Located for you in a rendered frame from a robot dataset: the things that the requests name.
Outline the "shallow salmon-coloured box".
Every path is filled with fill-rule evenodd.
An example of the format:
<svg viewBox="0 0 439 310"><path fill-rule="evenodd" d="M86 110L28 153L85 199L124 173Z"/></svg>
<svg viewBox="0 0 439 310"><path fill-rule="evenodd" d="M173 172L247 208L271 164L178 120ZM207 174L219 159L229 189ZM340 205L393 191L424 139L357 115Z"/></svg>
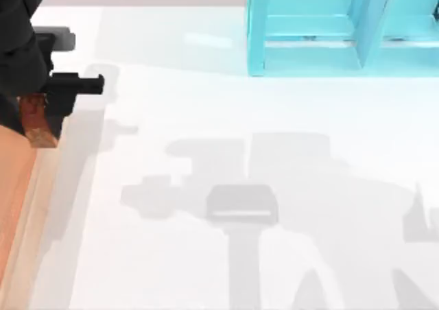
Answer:
<svg viewBox="0 0 439 310"><path fill-rule="evenodd" d="M0 310L70 310L103 110L67 120L60 146L0 142Z"/></svg>

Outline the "light blue rack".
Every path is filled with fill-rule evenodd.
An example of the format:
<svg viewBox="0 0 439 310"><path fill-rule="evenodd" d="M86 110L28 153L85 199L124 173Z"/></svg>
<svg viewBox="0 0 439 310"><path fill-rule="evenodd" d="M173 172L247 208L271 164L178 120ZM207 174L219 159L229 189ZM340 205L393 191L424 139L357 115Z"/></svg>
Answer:
<svg viewBox="0 0 439 310"><path fill-rule="evenodd" d="M439 0L246 0L252 76L439 78Z"/></svg>

